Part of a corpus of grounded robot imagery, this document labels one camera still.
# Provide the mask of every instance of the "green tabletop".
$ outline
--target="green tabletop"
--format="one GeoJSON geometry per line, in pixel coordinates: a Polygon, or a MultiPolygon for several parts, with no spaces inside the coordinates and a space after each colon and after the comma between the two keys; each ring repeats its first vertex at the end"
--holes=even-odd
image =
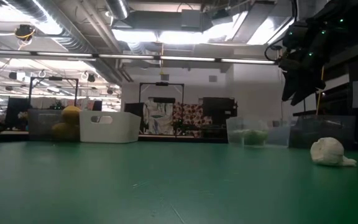
{"type": "Polygon", "coordinates": [[[282,147],[1,143],[0,223],[358,223],[358,167],[282,147]]]}

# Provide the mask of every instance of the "white crumpled object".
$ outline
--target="white crumpled object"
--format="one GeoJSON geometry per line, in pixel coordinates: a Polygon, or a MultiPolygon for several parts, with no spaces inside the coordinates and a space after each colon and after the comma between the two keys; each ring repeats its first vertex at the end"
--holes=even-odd
{"type": "Polygon", "coordinates": [[[354,159],[344,156],[343,145],[334,138],[321,138],[310,149],[311,159],[326,166],[356,166],[354,159]]]}

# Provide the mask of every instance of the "white storage bin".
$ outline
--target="white storage bin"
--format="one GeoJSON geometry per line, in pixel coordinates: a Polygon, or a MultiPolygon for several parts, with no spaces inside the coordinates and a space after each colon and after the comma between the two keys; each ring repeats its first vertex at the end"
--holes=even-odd
{"type": "Polygon", "coordinates": [[[81,111],[81,142],[137,141],[140,119],[139,116],[127,112],[81,111]]]}

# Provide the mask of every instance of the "floral patterned fabric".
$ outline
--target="floral patterned fabric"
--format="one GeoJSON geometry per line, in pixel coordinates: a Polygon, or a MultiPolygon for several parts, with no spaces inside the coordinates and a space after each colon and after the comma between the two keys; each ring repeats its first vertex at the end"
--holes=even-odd
{"type": "MultiPolygon", "coordinates": [[[[203,116],[203,107],[201,105],[190,105],[176,102],[173,105],[173,122],[181,119],[181,110],[183,109],[183,124],[194,124],[197,128],[202,125],[212,124],[212,119],[209,116],[203,116]]],[[[201,137],[201,131],[186,131],[186,135],[194,135],[196,138],[201,137]]]]}

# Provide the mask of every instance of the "bin handle cutout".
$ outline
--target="bin handle cutout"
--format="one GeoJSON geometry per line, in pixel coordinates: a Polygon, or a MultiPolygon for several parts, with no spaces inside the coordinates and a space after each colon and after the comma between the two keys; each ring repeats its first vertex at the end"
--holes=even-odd
{"type": "Polygon", "coordinates": [[[91,122],[94,124],[111,124],[112,117],[111,116],[92,116],[91,122]]]}

